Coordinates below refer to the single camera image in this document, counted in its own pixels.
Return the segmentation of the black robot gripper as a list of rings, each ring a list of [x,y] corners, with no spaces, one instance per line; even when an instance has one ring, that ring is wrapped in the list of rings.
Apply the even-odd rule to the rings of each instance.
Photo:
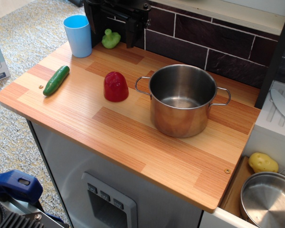
[[[151,6],[145,0],[85,0],[84,9],[91,30],[96,33],[95,26],[105,22],[105,18],[113,16],[126,21],[126,46],[133,48],[150,24]]]

